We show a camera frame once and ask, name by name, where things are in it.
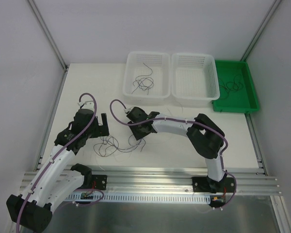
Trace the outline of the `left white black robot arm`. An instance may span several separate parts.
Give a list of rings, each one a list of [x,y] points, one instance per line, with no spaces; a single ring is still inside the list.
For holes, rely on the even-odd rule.
[[[68,163],[83,148],[88,139],[109,135],[107,115],[101,114],[98,122],[93,109],[80,108],[68,127],[58,133],[47,161],[33,180],[19,195],[11,195],[6,202],[16,232],[23,226],[36,233],[49,225],[58,206],[76,189],[94,188],[90,167],[75,164],[67,177],[57,179]]]

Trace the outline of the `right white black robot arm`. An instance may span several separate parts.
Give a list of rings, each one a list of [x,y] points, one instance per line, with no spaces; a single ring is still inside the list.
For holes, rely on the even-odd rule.
[[[222,191],[227,177],[221,157],[221,148],[226,142],[225,134],[208,116],[198,114],[197,117],[186,120],[155,111],[147,114],[139,107],[132,107],[125,113],[136,140],[151,133],[171,133],[188,138],[196,152],[205,158],[207,165],[207,176],[197,183],[198,188],[210,193]]]

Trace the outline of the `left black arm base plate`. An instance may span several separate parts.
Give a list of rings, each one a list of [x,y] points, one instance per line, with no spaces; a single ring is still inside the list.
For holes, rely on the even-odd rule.
[[[92,174],[92,187],[98,190],[106,190],[107,188],[107,175],[94,175]]]

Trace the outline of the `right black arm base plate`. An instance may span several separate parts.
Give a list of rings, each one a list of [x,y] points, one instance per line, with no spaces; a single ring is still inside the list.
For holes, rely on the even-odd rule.
[[[208,177],[192,177],[192,186],[194,192],[207,193],[233,193],[236,184],[233,178],[223,178],[220,182],[211,180]]]

